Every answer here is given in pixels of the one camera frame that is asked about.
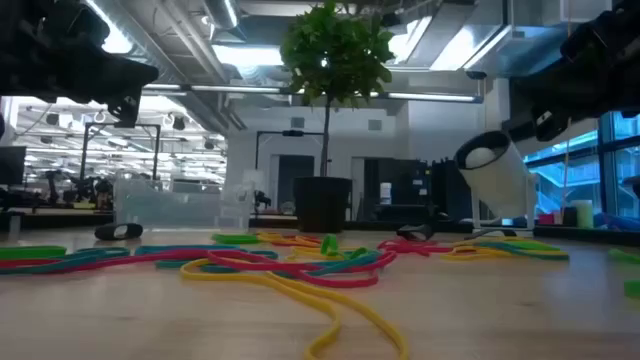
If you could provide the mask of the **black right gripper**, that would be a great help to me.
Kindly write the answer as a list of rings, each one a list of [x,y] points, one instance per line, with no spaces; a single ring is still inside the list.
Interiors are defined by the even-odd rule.
[[[640,44],[614,53],[601,44],[565,46],[564,58],[568,65],[552,64],[512,79],[514,90],[531,105],[537,140],[559,136],[569,117],[640,114]]]

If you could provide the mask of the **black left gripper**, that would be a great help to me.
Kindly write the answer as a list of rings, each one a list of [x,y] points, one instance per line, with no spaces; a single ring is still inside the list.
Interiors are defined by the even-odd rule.
[[[141,94],[123,94],[158,77],[154,66],[107,54],[93,45],[52,44],[21,30],[0,33],[1,96],[110,99],[107,110],[118,119],[116,127],[134,128]]]

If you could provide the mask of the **blue rubber band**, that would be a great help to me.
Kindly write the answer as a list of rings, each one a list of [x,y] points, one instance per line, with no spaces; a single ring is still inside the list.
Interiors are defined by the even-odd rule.
[[[99,260],[126,257],[130,250],[122,247],[86,248],[61,257],[0,261],[0,275],[33,275],[64,272]]]
[[[384,268],[395,260],[395,252],[363,255],[355,259],[323,263],[279,262],[265,256],[236,250],[209,251],[206,259],[216,265],[236,270],[276,271],[290,274],[302,273],[304,276],[318,277],[333,273],[372,272]]]
[[[482,247],[482,250],[496,250],[505,252],[510,255],[536,258],[540,260],[553,260],[553,261],[569,261],[570,256],[562,251],[533,251],[533,250],[523,250],[518,248],[505,248],[505,247]]]
[[[279,254],[271,250],[246,250],[244,248],[231,245],[145,245],[138,247],[133,254],[135,256],[140,256],[175,250],[238,250],[241,252],[261,255],[272,260],[277,260],[279,258]],[[178,269],[186,263],[187,260],[157,260],[155,262],[155,266],[163,269]],[[201,267],[201,271],[207,273],[237,273],[237,270],[233,268],[216,264],[203,265]]]

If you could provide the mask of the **red rubber band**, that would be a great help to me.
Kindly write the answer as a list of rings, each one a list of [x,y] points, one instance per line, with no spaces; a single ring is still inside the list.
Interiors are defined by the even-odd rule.
[[[431,254],[446,254],[453,250],[452,247],[440,246],[433,241],[419,242],[401,238],[384,241],[377,246],[377,249],[399,254],[413,253],[424,257],[429,257]]]
[[[312,277],[312,276],[304,276],[302,273],[290,274],[290,273],[283,273],[283,272],[276,272],[276,271],[258,271],[258,272],[263,272],[266,276],[273,278],[275,280],[299,280],[299,281],[302,281],[311,285],[320,286],[320,287],[351,289],[351,288],[365,288],[365,287],[370,287],[377,284],[379,281],[379,276],[377,271],[380,269],[374,270],[372,272],[360,272],[360,273],[367,274],[367,277],[365,278],[346,279],[346,280],[328,278],[328,275],[332,275],[332,274]]]
[[[305,235],[285,235],[281,233],[259,232],[256,238],[263,243],[285,247],[319,248],[322,241],[316,237]]]
[[[67,259],[46,258],[6,260],[0,261],[0,275],[71,273],[160,260],[195,260],[206,258],[210,253],[211,250],[178,249],[153,254],[114,258],[98,258],[96,255],[85,255]]]

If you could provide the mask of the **yellow rubber band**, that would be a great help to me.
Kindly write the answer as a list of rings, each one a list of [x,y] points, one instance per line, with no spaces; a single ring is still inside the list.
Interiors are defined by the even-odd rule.
[[[215,274],[204,273],[197,267],[208,263],[207,259],[198,259],[182,265],[179,272],[183,279],[213,282],[244,282],[263,287],[268,287],[289,298],[321,313],[331,320],[330,327],[317,336],[304,350],[304,360],[320,360],[319,355],[323,350],[334,344],[342,329],[342,318],[338,311],[331,305],[332,302],[347,307],[372,323],[383,335],[385,335],[397,351],[398,360],[409,360],[410,352],[406,338],[388,321],[381,317],[369,306],[356,301],[337,291],[326,290],[312,285],[306,285],[298,281],[280,277],[272,272],[265,275],[246,273]]]
[[[326,250],[311,247],[292,247],[291,254],[285,257],[287,262],[299,262],[302,260],[343,261],[351,255],[361,255],[369,252],[365,247],[347,247],[345,250]]]
[[[440,258],[447,261],[473,261],[494,258],[522,257],[496,250],[482,250],[482,247],[483,246],[472,245],[454,247],[450,253],[441,254]]]

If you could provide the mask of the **wide green rubber band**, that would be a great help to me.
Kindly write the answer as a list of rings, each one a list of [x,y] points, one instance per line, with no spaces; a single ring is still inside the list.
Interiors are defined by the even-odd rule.
[[[343,252],[339,249],[337,237],[334,234],[327,234],[320,247],[322,255],[327,257],[338,257],[341,259],[355,259],[368,253],[368,249],[364,247],[355,250],[347,250]]]

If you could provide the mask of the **clear plastic bin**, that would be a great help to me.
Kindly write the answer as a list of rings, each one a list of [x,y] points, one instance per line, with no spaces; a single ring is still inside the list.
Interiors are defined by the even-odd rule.
[[[224,187],[204,180],[114,182],[114,219],[151,229],[217,229],[244,232],[253,210],[250,184]]]

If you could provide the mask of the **light green cup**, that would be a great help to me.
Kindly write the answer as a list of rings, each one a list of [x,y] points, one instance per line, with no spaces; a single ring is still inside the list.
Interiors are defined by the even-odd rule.
[[[576,209],[577,226],[584,229],[594,227],[594,208],[591,200],[574,200],[571,206]]]

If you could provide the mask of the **long ceiling tube light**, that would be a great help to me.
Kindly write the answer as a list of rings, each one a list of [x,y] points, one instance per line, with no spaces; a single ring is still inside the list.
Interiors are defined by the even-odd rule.
[[[143,87],[144,91],[156,92],[216,92],[259,95],[302,95],[303,91],[292,92],[287,88],[279,87],[252,87],[234,85],[187,85],[187,84],[149,84]],[[406,93],[406,92],[371,92],[371,98],[425,102],[449,102],[449,103],[480,103],[483,98],[479,95],[459,95],[445,93]]]

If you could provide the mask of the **black monitor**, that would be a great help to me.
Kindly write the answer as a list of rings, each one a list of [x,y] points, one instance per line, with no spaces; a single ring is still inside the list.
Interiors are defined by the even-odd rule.
[[[24,180],[25,146],[0,147],[0,185],[21,185]]]

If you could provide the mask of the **black cabinet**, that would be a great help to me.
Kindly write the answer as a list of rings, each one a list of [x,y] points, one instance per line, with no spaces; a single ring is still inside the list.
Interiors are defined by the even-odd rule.
[[[363,222],[428,223],[448,221],[433,193],[432,167],[423,161],[390,158],[364,160],[357,219]],[[392,204],[380,203],[380,183],[392,184]]]

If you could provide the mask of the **green plant in black pot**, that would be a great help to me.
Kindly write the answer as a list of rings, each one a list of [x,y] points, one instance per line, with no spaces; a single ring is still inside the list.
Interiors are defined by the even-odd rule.
[[[283,66],[291,74],[288,88],[311,106],[324,110],[319,174],[294,180],[299,228],[309,233],[342,231],[352,181],[328,174],[331,110],[353,109],[384,91],[392,81],[386,63],[395,58],[389,48],[393,34],[377,14],[352,15],[337,0],[325,0],[295,17],[280,45]]]

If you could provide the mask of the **black metal gantry frame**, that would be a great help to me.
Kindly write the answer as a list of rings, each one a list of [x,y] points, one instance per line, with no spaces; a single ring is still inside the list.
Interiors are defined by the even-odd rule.
[[[282,130],[282,131],[257,131],[255,137],[255,155],[254,155],[254,170],[259,169],[259,157],[260,157],[260,138],[263,135],[281,135],[283,137],[304,137],[304,136],[320,136],[323,137],[323,133],[320,132],[305,132],[302,130]]]
[[[91,128],[94,126],[99,126],[100,133],[106,127],[114,127],[114,128],[122,128],[122,129],[135,129],[136,125],[134,123],[125,123],[125,122],[104,122],[98,123],[96,121],[86,122],[84,124],[84,134],[83,134],[83,144],[81,151],[81,163],[80,163],[80,173],[79,179],[85,179],[85,170],[86,170],[86,160],[88,155],[88,145],[89,142],[94,138],[94,135],[91,135]],[[158,180],[158,160],[159,160],[159,147],[160,147],[160,138],[161,138],[161,126],[156,124],[140,124],[140,128],[152,128],[156,131],[155,136],[153,137],[154,143],[154,157],[153,157],[153,168],[152,168],[152,179]]]

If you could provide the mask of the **silver ventilation duct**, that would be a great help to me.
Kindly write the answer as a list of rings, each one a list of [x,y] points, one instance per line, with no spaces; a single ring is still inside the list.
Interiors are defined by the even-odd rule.
[[[201,0],[210,27],[209,40],[228,33],[239,41],[247,39],[240,26],[241,14],[236,0]]]

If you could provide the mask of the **black aluminium table frame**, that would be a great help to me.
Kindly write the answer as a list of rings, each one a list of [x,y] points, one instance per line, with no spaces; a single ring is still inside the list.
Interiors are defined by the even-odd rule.
[[[37,213],[26,214],[22,212],[0,212],[0,232],[9,230],[9,221],[13,215],[21,220],[22,230],[43,230],[61,228],[97,227],[115,222],[111,214],[106,213],[82,213],[72,211],[65,213]],[[397,222],[353,222],[347,221],[344,230],[350,231],[392,231],[395,232],[404,223]],[[430,226],[434,233],[471,234],[471,223],[434,222]],[[249,220],[250,229],[298,229],[297,220],[268,219],[260,217]],[[596,244],[620,245],[640,248],[640,232],[622,232],[611,230],[582,229],[562,226],[536,226],[533,230],[536,237],[583,241]]]

